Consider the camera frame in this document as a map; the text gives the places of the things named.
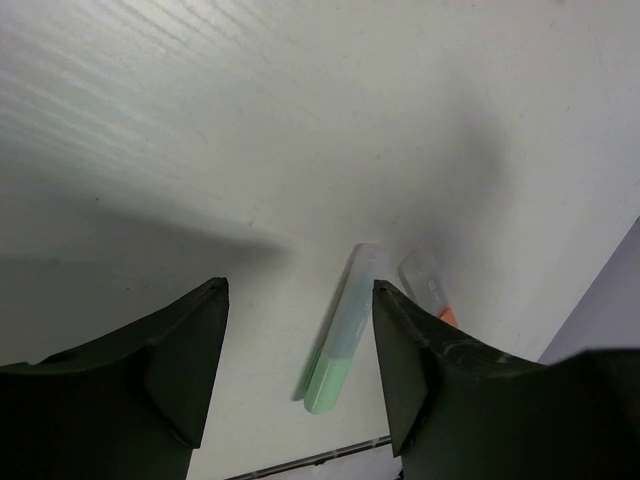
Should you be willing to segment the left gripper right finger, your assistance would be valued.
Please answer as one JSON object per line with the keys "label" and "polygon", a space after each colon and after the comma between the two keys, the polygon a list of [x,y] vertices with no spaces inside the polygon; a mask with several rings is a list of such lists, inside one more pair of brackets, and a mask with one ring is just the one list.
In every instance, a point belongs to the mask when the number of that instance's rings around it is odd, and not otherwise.
{"label": "left gripper right finger", "polygon": [[516,388],[542,365],[427,313],[388,281],[373,287],[373,327],[394,456],[406,479],[498,479],[523,417]]}

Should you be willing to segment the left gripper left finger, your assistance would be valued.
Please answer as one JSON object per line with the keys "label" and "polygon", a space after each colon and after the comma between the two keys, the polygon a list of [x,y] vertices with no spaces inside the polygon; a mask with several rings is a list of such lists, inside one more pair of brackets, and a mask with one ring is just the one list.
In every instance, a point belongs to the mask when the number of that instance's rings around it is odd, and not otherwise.
{"label": "left gripper left finger", "polygon": [[229,311],[213,278],[107,335],[1,370],[5,479],[183,479],[201,446]]}

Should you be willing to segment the green highlighter pen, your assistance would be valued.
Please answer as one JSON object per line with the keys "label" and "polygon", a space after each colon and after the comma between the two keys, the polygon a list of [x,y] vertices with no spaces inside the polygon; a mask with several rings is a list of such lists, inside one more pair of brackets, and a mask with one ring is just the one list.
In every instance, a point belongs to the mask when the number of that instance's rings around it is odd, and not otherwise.
{"label": "green highlighter pen", "polygon": [[335,407],[371,318],[374,281],[388,272],[389,256],[382,247],[364,243],[354,248],[331,308],[324,341],[305,381],[303,404],[307,412],[319,415]]}

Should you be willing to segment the orange capped clear highlighter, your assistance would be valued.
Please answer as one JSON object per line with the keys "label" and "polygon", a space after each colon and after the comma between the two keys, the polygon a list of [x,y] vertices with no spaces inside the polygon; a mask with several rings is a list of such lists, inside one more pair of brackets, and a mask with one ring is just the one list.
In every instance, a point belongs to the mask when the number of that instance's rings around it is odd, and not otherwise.
{"label": "orange capped clear highlighter", "polygon": [[409,298],[429,314],[458,327],[446,295],[440,269],[430,250],[415,249],[398,267],[398,275]]}

